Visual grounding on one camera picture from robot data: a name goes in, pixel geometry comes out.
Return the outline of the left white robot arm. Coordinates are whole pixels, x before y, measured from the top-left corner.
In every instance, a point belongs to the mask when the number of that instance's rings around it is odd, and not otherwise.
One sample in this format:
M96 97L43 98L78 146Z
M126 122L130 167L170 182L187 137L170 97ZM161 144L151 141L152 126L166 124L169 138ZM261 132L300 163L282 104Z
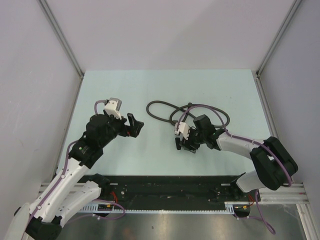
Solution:
M55 240L78 210L89 202L110 196L109 180L96 174L81 190L69 195L74 185L103 155L103 148L118 136L136 138L144 123L131 113L95 114L86 124L79 140L68 147L62 170L32 203L25 203L14 214L6 240L21 240L28 234L35 240Z

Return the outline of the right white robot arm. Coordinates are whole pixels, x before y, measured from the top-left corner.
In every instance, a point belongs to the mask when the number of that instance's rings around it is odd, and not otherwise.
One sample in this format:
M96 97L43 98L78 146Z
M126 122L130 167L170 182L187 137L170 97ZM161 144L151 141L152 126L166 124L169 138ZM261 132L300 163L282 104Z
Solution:
M230 188L231 196L242 201L252 190L291 185L291 177L298 171L298 165L276 137L265 140L249 139L215 128L207 115L193 120L194 127L185 122L174 126L175 143L178 150L195 153L201 145L209 149L231 152L252 161L254 170L239 175Z

